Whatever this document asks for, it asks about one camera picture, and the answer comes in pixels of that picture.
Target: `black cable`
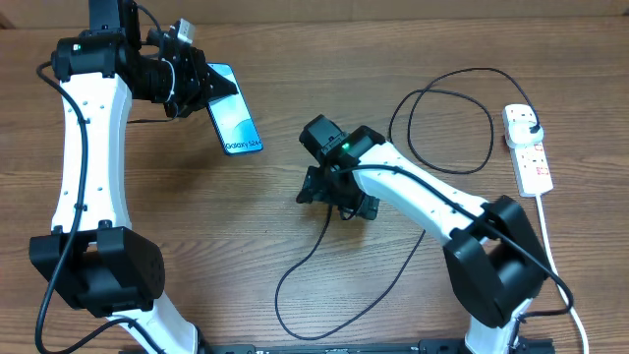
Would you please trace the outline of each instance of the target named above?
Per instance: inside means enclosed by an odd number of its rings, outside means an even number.
[[[389,121],[389,128],[388,128],[388,140],[393,144],[393,138],[392,138],[393,121],[397,117],[397,113],[399,112],[400,108],[402,108],[402,106],[404,105],[406,100],[409,99],[415,93],[419,93],[420,94],[420,97],[418,97],[418,100],[419,100],[419,99],[422,98],[422,95],[425,92],[449,94],[449,95],[465,98],[465,99],[469,100],[470,102],[473,102],[476,105],[478,105],[483,110],[483,112],[487,116],[487,120],[489,121],[489,132],[490,132],[489,149],[487,150],[487,155],[485,156],[485,159],[483,160],[481,165],[479,165],[476,168],[473,168],[471,170],[466,170],[466,171],[457,171],[457,170],[453,170],[453,169],[447,169],[447,168],[436,166],[436,165],[426,161],[425,159],[423,159],[415,151],[415,147],[413,147],[413,143],[409,139],[409,141],[408,141],[409,142],[409,148],[411,149],[411,152],[413,153],[413,155],[421,163],[425,164],[426,166],[428,166],[428,167],[430,167],[432,169],[435,169],[435,170],[443,172],[443,173],[459,174],[459,175],[472,174],[472,173],[478,172],[478,171],[482,170],[483,168],[485,168],[485,165],[487,165],[487,163],[489,162],[489,159],[491,158],[491,152],[493,151],[493,140],[494,140],[493,119],[491,118],[491,114],[489,113],[489,110],[487,109],[487,107],[485,107],[484,104],[478,102],[477,100],[475,100],[474,98],[468,96],[467,94],[463,94],[463,93],[455,92],[455,91],[449,91],[449,90],[445,90],[445,89],[434,89],[434,88],[416,89],[414,91],[409,92],[409,94],[407,94],[406,97],[404,97],[404,99],[402,99],[400,104],[397,105],[397,108],[395,108],[395,111],[393,112],[393,116],[391,116],[391,120]],[[414,110],[415,110],[415,106],[413,107],[413,111],[411,111],[411,114],[409,115],[409,123],[413,119],[413,112],[414,112]]]
[[[138,325],[132,319],[118,319],[111,321],[107,324],[102,325],[97,330],[88,334],[85,338],[81,339],[74,345],[70,346],[67,349],[60,350],[57,352],[51,352],[46,349],[43,345],[43,326],[46,320],[46,313],[48,312],[48,305],[50,305],[50,299],[52,298],[52,294],[55,290],[55,285],[59,280],[59,274],[61,269],[63,268],[65,262],[70,257],[72,253],[72,246],[77,238],[77,231],[79,230],[79,225],[81,223],[81,215],[84,211],[84,200],[86,195],[86,178],[87,178],[87,128],[86,128],[86,120],[84,118],[81,109],[77,105],[77,103],[72,99],[72,97],[63,89],[59,84],[52,81],[52,79],[48,78],[43,74],[43,69],[51,66],[51,62],[47,61],[41,65],[39,65],[36,69],[37,75],[44,80],[47,84],[49,84],[53,89],[61,93],[61,95],[68,101],[74,112],[77,114],[77,120],[79,123],[79,129],[81,130],[81,173],[79,177],[79,189],[77,192],[77,203],[75,204],[75,217],[72,221],[72,227],[70,228],[70,235],[68,236],[68,240],[66,245],[61,253],[61,258],[59,262],[55,266],[52,271],[52,276],[50,277],[50,281],[48,282],[48,287],[46,288],[46,292],[44,293],[43,300],[41,301],[41,306],[39,307],[39,313],[37,315],[37,323],[35,326],[35,346],[39,353],[42,354],[69,354],[74,352],[75,350],[81,348],[90,340],[94,339],[96,336],[107,330],[113,325],[128,323],[129,326],[134,327],[146,340],[146,342],[150,345],[150,347],[156,351],[157,353],[163,353],[161,349],[155,344],[152,338],[148,335],[148,333]]]
[[[176,117],[170,119],[138,119],[135,121],[129,121],[127,124],[142,124],[142,123],[168,123],[172,122]]]
[[[533,103],[531,102],[531,100],[529,99],[529,97],[528,97],[528,96],[524,93],[524,90],[523,90],[523,89],[520,87],[520,85],[519,85],[519,84],[515,81],[515,79],[513,79],[513,78],[512,78],[509,74],[507,74],[507,73],[505,73],[505,72],[503,72],[503,71],[501,71],[501,70],[494,69],[494,68],[468,68],[468,69],[457,70],[457,71],[454,71],[454,72],[451,72],[451,73],[448,73],[448,74],[442,75],[442,76],[440,76],[440,77],[438,77],[438,78],[436,78],[436,79],[432,80],[432,81],[431,81],[431,82],[430,82],[430,83],[429,83],[429,84],[428,84],[428,85],[427,85],[424,89],[415,90],[415,91],[413,91],[413,92],[409,93],[409,94],[408,94],[408,95],[407,95],[407,96],[406,96],[406,97],[402,100],[402,102],[400,102],[400,104],[398,105],[398,107],[395,109],[395,112],[393,113],[393,116],[391,117],[391,120],[390,120],[390,122],[389,122],[389,129],[388,129],[388,139],[389,139],[389,141],[393,143],[393,140],[392,140],[392,137],[391,137],[391,130],[392,130],[392,127],[393,127],[393,121],[395,120],[395,117],[396,117],[396,115],[397,115],[397,112],[398,112],[398,111],[399,111],[399,109],[401,108],[402,104],[404,104],[404,102],[405,102],[405,101],[406,101],[406,100],[407,100],[407,99],[408,99],[411,95],[413,95],[414,93],[417,93],[417,92],[418,92],[420,95],[419,95],[419,96],[417,97],[417,99],[415,100],[415,103],[413,104],[413,108],[411,109],[411,113],[410,113],[410,115],[409,115],[409,121],[408,121],[407,132],[406,132],[406,133],[407,133],[406,138],[407,138],[407,143],[408,143],[409,149],[411,150],[411,153],[415,156],[415,158],[416,158],[416,159],[418,159],[419,161],[421,161],[421,162],[422,162],[423,164],[425,164],[426,166],[428,166],[428,167],[432,168],[432,169],[435,169],[435,170],[437,170],[437,171],[441,171],[441,172],[445,172],[445,173],[451,173],[451,174],[470,174],[470,173],[478,172],[478,171],[480,171],[481,169],[483,169],[483,167],[485,167],[486,163],[488,162],[489,157],[491,156],[491,150],[493,149],[493,124],[492,124],[492,122],[491,122],[491,118],[490,118],[490,116],[489,116],[489,113],[488,113],[488,111],[487,111],[485,108],[484,108],[484,111],[486,112],[487,116],[489,117],[489,124],[491,125],[491,143],[490,143],[490,145],[489,145],[489,152],[488,152],[488,154],[487,154],[487,157],[486,157],[485,161],[483,162],[483,164],[481,164],[481,166],[479,166],[479,167],[477,167],[477,168],[475,168],[475,169],[472,169],[472,170],[469,170],[469,171],[456,171],[456,170],[451,170],[451,169],[446,169],[446,168],[438,167],[438,166],[436,166],[436,165],[434,165],[434,164],[431,164],[430,162],[428,162],[428,161],[426,161],[425,159],[423,159],[423,158],[422,158],[422,156],[421,156],[421,155],[417,152],[417,150],[415,149],[415,146],[413,145],[413,142],[412,142],[412,140],[411,140],[411,125],[412,125],[412,122],[413,122],[413,117],[414,117],[414,114],[415,114],[415,109],[416,109],[416,107],[417,107],[418,103],[420,102],[420,100],[422,99],[422,97],[424,96],[424,94],[425,94],[426,92],[431,92],[431,91],[433,91],[433,90],[431,89],[431,88],[432,88],[432,86],[433,86],[436,82],[438,82],[438,81],[440,81],[440,80],[442,80],[442,79],[444,79],[444,78],[447,78],[447,77],[450,77],[450,76],[453,76],[453,75],[456,75],[456,74],[467,73],[467,72],[472,72],[472,71],[491,71],[491,72],[498,73],[498,74],[500,74],[500,75],[504,76],[505,78],[507,78],[507,79],[508,79],[508,80],[509,80],[509,81],[510,81],[510,82],[511,82],[511,83],[512,83],[515,87],[516,87],[516,89],[517,89],[517,90],[518,90],[518,91],[522,94],[522,96],[524,97],[524,99],[527,101],[527,104],[531,107],[531,110],[533,111],[533,114],[535,115],[535,118],[536,118],[536,122],[537,122],[537,123],[536,123],[536,125],[535,125],[534,127],[532,127],[532,128],[531,128],[531,133],[535,133],[535,132],[537,132],[537,131],[540,129],[540,126],[541,126],[541,125],[540,125],[540,116],[538,115],[538,112],[536,111],[536,109],[535,109],[535,107],[533,106]],[[475,102],[478,106],[480,106],[481,108],[483,108],[483,106],[482,106],[479,102],[477,102],[477,101],[475,101],[475,100],[473,100],[473,99],[469,99],[469,100],[471,100],[471,101]]]
[[[520,320],[521,321],[523,321],[526,318],[531,318],[531,317],[558,316],[558,315],[565,315],[565,314],[570,312],[570,309],[572,309],[572,307],[574,306],[574,296],[572,295],[572,291],[570,291],[570,288],[568,288],[568,285],[566,285],[566,283],[559,277],[559,275],[555,274],[553,271],[548,269],[541,261],[539,261],[538,259],[533,257],[533,255],[531,255],[529,252],[527,252],[522,247],[520,247],[517,243],[515,243],[515,241],[511,240],[510,238],[508,238],[507,236],[502,234],[500,231],[495,229],[492,225],[490,225],[487,222],[481,220],[476,215],[474,215],[474,214],[470,213],[469,211],[465,210],[458,203],[455,203],[452,200],[450,200],[449,198],[447,198],[445,195],[443,195],[441,192],[439,192],[435,187],[431,186],[428,182],[424,181],[422,178],[416,176],[415,174],[413,174],[413,173],[411,173],[411,172],[409,172],[409,171],[407,171],[407,170],[405,170],[405,169],[403,169],[401,167],[391,166],[391,165],[371,165],[371,164],[366,164],[366,165],[359,165],[359,166],[345,168],[345,169],[339,170],[339,171],[337,171],[335,173],[339,173],[339,174],[341,174],[341,173],[349,173],[349,172],[352,172],[352,171],[365,170],[365,169],[389,170],[389,171],[392,171],[392,172],[404,175],[404,176],[412,179],[413,181],[417,182],[422,187],[426,188],[429,192],[433,193],[436,197],[441,199],[444,203],[446,203],[447,205],[452,207],[454,210],[462,213],[466,217],[468,217],[471,220],[477,222],[479,225],[481,225],[483,227],[483,229],[490,236],[499,238],[502,242],[504,242],[507,245],[509,245],[512,249],[517,251],[519,254],[521,254],[525,258],[529,259],[534,264],[536,264],[544,273],[546,273],[557,284],[557,286],[559,286],[566,293],[566,297],[568,298],[568,304],[566,305],[565,308],[563,308],[561,310],[534,311],[534,312],[526,313],[526,314],[523,314],[522,316],[520,316]]]
[[[157,21],[157,19],[154,17],[154,15],[143,5],[138,4],[138,10],[141,10],[142,12],[144,12],[147,16],[150,17],[150,20],[153,21],[153,24],[155,25],[155,27],[157,28],[157,32],[159,33],[159,50],[157,51],[157,53],[154,54],[148,54],[148,55],[143,55],[144,58],[158,58],[159,56],[161,56],[162,53],[162,47],[163,47],[163,41],[164,41],[164,32],[161,31],[161,26],[159,25],[159,22]]]
[[[367,194],[365,193],[361,193],[361,201],[358,203],[358,207],[355,208],[354,210],[352,210],[352,212],[350,212],[349,216],[345,216],[345,211],[343,211],[342,208],[338,209],[338,213],[339,213],[339,217],[341,218],[341,220],[343,221],[349,221],[351,219],[354,218],[354,216],[356,216],[356,214],[358,213],[358,211],[361,209],[361,207],[363,207],[363,203],[365,202],[365,198],[367,197]]]
[[[162,33],[161,26],[159,25],[159,22],[157,21],[157,19],[154,17],[154,15],[146,7],[144,7],[143,5],[138,4],[138,10],[144,12],[147,16],[149,16],[150,20],[153,21],[153,24],[157,28],[157,31]]]
[[[382,299],[384,299],[384,297],[391,291],[391,289],[393,289],[393,286],[395,286],[395,284],[397,283],[397,281],[400,278],[400,276],[402,276],[402,272],[404,272],[404,269],[406,268],[406,265],[409,263],[409,261],[411,260],[411,258],[415,254],[415,251],[417,251],[417,248],[420,247],[420,244],[422,243],[422,240],[424,239],[424,235],[426,235],[426,230],[422,231],[422,235],[420,235],[420,238],[417,241],[417,243],[415,244],[415,247],[413,247],[413,251],[411,251],[411,254],[406,259],[406,262],[404,262],[404,264],[402,265],[402,267],[398,271],[397,275],[395,276],[395,279],[393,279],[393,281],[391,282],[389,287],[386,288],[386,290],[377,299],[375,299],[375,301],[373,301],[369,306],[367,306],[364,310],[362,310],[359,314],[357,314],[352,319],[348,320],[344,324],[338,326],[337,328],[335,328],[335,329],[333,329],[333,330],[331,330],[329,332],[326,332],[326,333],[324,333],[322,335],[313,336],[313,337],[302,336],[302,335],[294,333],[293,331],[288,329],[288,327],[282,321],[282,317],[279,314],[279,308],[277,306],[277,298],[279,297],[279,290],[282,287],[282,283],[284,282],[284,280],[286,280],[288,275],[290,275],[290,273],[293,272],[293,270],[297,269],[299,266],[301,266],[307,260],[309,260],[310,257],[312,257],[313,254],[315,253],[316,249],[318,248],[318,245],[321,243],[321,240],[323,239],[323,236],[325,235],[325,230],[327,230],[327,226],[330,223],[331,216],[332,216],[332,206],[329,206],[327,208],[327,216],[325,217],[325,223],[323,224],[323,229],[321,230],[321,234],[319,235],[318,240],[316,240],[316,243],[314,244],[313,249],[311,250],[311,252],[304,259],[299,261],[296,265],[291,266],[291,268],[288,269],[288,271],[286,271],[284,273],[284,275],[282,275],[282,278],[279,280],[279,283],[277,284],[277,289],[275,289],[275,315],[277,316],[277,319],[279,320],[279,323],[282,325],[282,328],[284,328],[284,330],[286,330],[286,332],[288,334],[292,335],[293,337],[295,337],[297,339],[301,339],[301,340],[319,340],[319,339],[326,338],[327,336],[332,335],[332,334],[336,333],[337,331],[343,329],[347,325],[350,325],[352,322],[354,322],[355,320],[359,319],[364,314],[369,312],[372,308],[374,308],[375,305],[377,305]]]

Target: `power socket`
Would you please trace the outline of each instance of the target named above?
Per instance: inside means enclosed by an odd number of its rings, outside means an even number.
[[[543,128],[531,133],[537,124],[536,116],[526,104],[509,104],[502,110],[504,134],[510,148],[523,148],[525,145],[541,143]]]
[[[511,148],[515,178],[522,197],[534,197],[552,190],[552,179],[543,144]]]
[[[552,190],[548,160],[543,150],[543,130],[531,134],[536,124],[533,110],[526,104],[509,104],[502,111],[505,140],[510,147],[515,178],[522,197],[534,197]]]

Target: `white power strip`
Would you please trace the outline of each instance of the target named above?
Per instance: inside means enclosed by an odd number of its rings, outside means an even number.
[[[543,150],[541,139],[542,136],[527,135],[526,131],[520,132],[523,123],[531,124],[533,122],[533,110],[525,104],[510,104],[502,111],[502,120],[504,122],[505,140],[510,147],[511,160],[513,161],[513,170],[515,178],[518,182],[518,189],[522,197],[535,197],[538,205],[538,213],[540,214],[540,225],[542,226],[543,246],[546,251],[548,262],[551,270],[559,275],[555,266],[550,250],[550,241],[548,240],[548,231],[546,230],[546,221],[543,215],[542,194],[552,190],[552,179],[550,178],[550,170],[548,169],[548,160]],[[563,302],[568,304],[568,298],[563,290],[557,286],[559,294]],[[590,353],[590,343],[588,335],[581,323],[581,319],[577,314],[577,310],[572,307],[570,315],[574,319],[574,323],[579,329],[583,344],[583,353]]]
[[[522,122],[531,121],[532,113],[531,107],[524,104],[510,104],[504,108],[502,120],[507,132],[505,137],[507,143],[510,139],[508,136],[509,128],[513,125],[522,126]],[[527,142],[509,150],[511,150],[511,160],[513,161],[513,170],[518,182],[520,196],[540,196],[552,190],[552,179],[542,142]]]

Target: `power strip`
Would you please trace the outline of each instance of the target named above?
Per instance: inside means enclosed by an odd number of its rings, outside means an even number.
[[[524,104],[510,104],[502,111],[505,131],[509,132],[509,127],[521,125],[522,121],[530,121],[531,108]],[[515,178],[522,197],[540,196],[552,190],[552,179],[548,169],[548,160],[543,149],[542,142],[519,144],[513,148],[510,145],[511,160]]]

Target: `samsung galaxy phone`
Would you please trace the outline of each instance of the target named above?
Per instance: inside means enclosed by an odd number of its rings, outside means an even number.
[[[223,150],[228,155],[262,150],[262,140],[257,134],[254,119],[232,68],[227,64],[208,63],[207,65],[236,84],[238,90],[237,94],[213,100],[207,105],[207,111],[218,138],[223,144]]]

